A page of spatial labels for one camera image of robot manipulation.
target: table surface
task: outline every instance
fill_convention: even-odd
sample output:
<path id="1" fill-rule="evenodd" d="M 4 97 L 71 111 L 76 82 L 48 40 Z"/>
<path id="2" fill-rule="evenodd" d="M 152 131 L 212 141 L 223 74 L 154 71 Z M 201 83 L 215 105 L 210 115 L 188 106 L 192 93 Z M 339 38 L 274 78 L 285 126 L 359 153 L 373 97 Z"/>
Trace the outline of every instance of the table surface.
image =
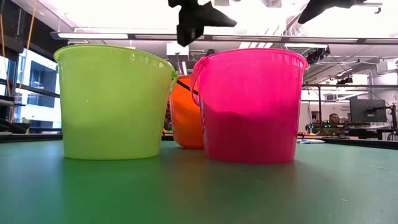
<path id="1" fill-rule="evenodd" d="M 398 223 L 398 151 L 299 144 L 291 164 L 64 159 L 62 142 L 0 144 L 0 223 Z"/>

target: plastic bucket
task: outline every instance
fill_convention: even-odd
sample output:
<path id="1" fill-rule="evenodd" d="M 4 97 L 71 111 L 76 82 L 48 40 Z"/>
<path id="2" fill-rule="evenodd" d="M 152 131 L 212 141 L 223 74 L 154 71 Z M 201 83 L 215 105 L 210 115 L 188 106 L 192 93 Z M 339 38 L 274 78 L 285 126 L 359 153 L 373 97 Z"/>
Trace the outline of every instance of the plastic bucket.
<path id="1" fill-rule="evenodd" d="M 170 95 L 174 140 L 182 147 L 203 149 L 200 109 L 192 101 L 189 91 L 190 75 L 180 76 L 178 80 L 180 82 Z"/>
<path id="2" fill-rule="evenodd" d="M 230 162 L 292 162 L 307 61 L 279 49 L 230 50 L 202 58 L 198 82 L 205 151 Z"/>
<path id="3" fill-rule="evenodd" d="M 60 72 L 63 148 L 75 159 L 159 154 L 173 67 L 154 55 L 108 45 L 55 53 Z"/>

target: person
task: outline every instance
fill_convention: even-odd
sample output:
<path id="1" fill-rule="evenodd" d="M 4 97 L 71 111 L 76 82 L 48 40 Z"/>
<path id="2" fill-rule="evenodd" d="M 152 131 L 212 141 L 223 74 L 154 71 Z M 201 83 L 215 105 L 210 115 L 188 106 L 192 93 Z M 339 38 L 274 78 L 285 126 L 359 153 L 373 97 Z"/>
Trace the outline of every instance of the person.
<path id="1" fill-rule="evenodd" d="M 330 124 L 331 124 L 332 128 L 337 128 L 337 125 L 340 122 L 338 114 L 336 114 L 336 113 L 330 114 L 329 115 L 329 121 L 330 121 Z"/>

